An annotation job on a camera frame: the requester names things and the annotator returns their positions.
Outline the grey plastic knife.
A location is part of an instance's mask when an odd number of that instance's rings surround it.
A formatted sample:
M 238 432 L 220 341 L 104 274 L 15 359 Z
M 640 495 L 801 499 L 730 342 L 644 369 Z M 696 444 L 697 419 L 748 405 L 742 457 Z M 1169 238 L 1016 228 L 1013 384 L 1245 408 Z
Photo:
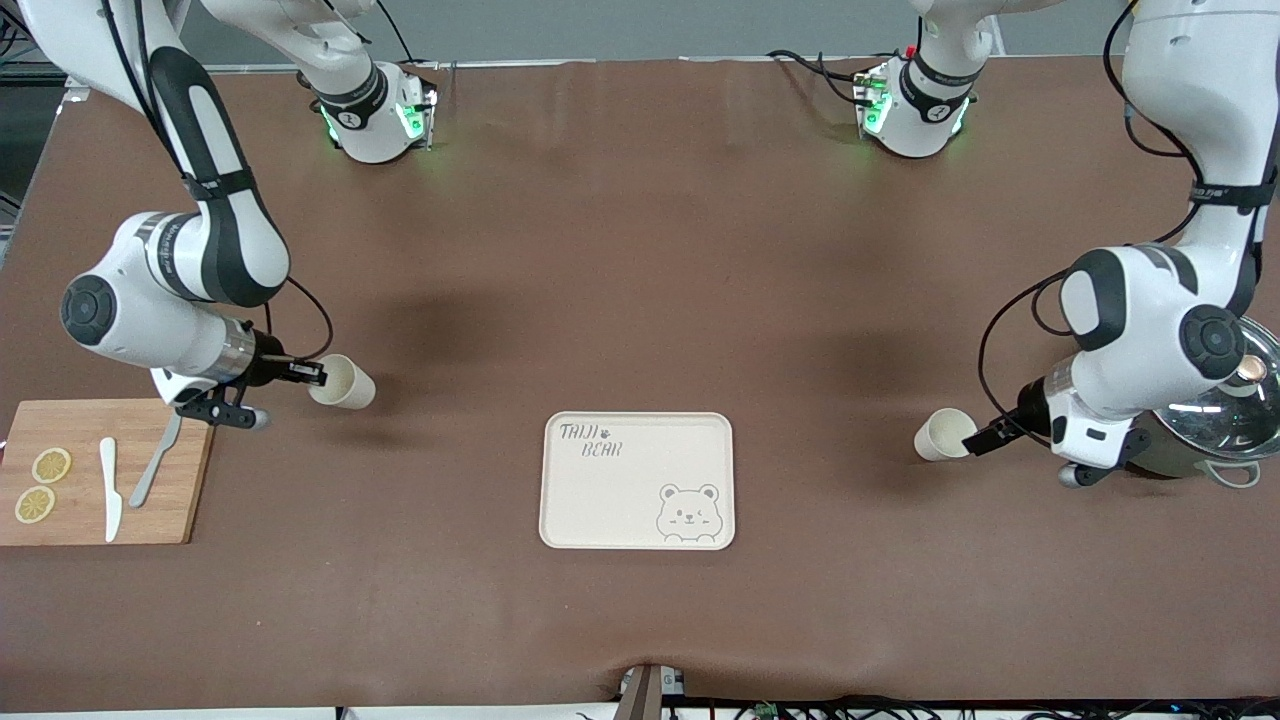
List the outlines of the grey plastic knife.
M 165 459 L 166 454 L 177 445 L 177 441 L 180 434 L 180 427 L 182 427 L 182 416 L 178 415 L 177 411 L 174 411 L 169 418 L 169 421 L 160 437 L 160 441 L 157 442 L 157 446 L 151 459 L 148 460 L 147 466 L 143 470 L 143 474 L 140 477 L 129 497 L 129 506 L 132 509 L 141 509 L 147 502 L 150 492 L 154 487 L 154 482 L 163 464 L 163 460 Z

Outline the metal table edge clamp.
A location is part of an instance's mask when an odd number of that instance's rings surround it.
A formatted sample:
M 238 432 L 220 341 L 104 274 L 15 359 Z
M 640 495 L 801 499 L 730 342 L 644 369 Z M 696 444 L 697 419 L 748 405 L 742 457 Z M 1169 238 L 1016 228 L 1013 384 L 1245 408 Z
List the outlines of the metal table edge clamp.
M 627 670 L 612 720 L 682 720 L 685 675 L 666 665 L 644 664 Z

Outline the cream bear print tray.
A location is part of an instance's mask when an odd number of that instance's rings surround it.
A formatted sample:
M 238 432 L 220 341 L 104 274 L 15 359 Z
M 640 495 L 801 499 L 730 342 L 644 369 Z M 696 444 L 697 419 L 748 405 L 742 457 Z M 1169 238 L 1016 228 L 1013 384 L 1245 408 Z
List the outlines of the cream bear print tray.
M 557 413 L 544 430 L 539 533 L 554 550 L 728 548 L 736 536 L 730 420 Z

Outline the white plastic knife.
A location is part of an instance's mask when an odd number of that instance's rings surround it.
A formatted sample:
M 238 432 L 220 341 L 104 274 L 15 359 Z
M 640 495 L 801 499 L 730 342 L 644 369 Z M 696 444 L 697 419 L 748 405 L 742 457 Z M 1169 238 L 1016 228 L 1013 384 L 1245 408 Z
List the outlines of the white plastic knife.
M 99 443 L 99 457 L 102 469 L 102 489 L 104 489 L 104 512 L 105 512 L 105 529 L 104 541 L 106 543 L 113 543 L 122 525 L 123 515 L 123 496 L 116 488 L 116 460 L 118 460 L 118 446 L 116 439 L 113 437 L 104 437 Z

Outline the brown table cover sheet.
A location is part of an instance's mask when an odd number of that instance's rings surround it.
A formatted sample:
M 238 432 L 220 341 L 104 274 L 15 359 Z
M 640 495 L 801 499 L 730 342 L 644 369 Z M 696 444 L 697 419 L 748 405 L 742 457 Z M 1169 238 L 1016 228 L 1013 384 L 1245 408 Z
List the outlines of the brown table cover sheet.
M 218 86 L 361 413 L 275 383 L 188 544 L 0 548 L 0 711 L 590 702 L 632 665 L 741 700 L 1280 696 L 1280 477 L 1059 484 L 987 421 L 1000 305 L 1153 238 L 1184 164 L 1089 58 L 1000 59 L 943 154 L 773 61 L 462 69 L 436 142 L 335 151 L 289 76 Z M 547 421 L 718 413 L 719 551 L 554 550 Z

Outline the glass pot lid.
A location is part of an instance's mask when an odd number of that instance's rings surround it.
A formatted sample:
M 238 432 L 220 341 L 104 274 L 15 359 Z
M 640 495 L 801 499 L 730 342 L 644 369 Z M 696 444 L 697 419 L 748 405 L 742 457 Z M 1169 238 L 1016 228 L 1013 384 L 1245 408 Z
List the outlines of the glass pot lid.
M 1251 387 L 1219 386 L 1155 411 L 1185 445 L 1226 461 L 1280 454 L 1280 340 L 1248 316 L 1239 325 L 1245 354 L 1261 361 L 1263 377 Z

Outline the white IKEA cup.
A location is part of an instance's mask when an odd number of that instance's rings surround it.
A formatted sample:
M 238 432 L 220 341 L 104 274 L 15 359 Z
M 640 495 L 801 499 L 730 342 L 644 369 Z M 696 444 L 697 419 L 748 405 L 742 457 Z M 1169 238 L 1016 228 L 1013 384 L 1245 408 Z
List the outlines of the white IKEA cup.
M 942 407 L 932 413 L 916 430 L 913 446 L 928 462 L 946 462 L 972 454 L 964 445 L 979 430 L 974 419 L 960 409 Z
M 314 402 L 356 411 L 366 409 L 375 400 L 374 379 L 349 357 L 329 354 L 317 361 L 325 379 L 320 386 L 308 387 L 308 396 Z

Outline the bamboo cutting board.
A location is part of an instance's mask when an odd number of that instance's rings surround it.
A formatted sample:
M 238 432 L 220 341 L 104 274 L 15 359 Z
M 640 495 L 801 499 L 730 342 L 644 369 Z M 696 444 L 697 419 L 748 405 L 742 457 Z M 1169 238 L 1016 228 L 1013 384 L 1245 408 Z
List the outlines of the bamboo cutting board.
M 116 439 L 116 488 L 123 496 L 122 525 L 110 544 L 184 544 L 189 541 L 212 445 L 212 428 L 182 420 L 175 446 L 159 469 L 147 502 L 129 506 L 173 411 L 159 400 L 31 400 L 19 404 L 0 462 L 0 547 L 100 546 L 105 512 L 99 443 Z M 61 480 L 40 484 L 32 461 L 46 448 L 70 452 L 73 468 Z M 19 495 L 47 486 L 58 496 L 52 512 L 24 525 L 14 516 Z

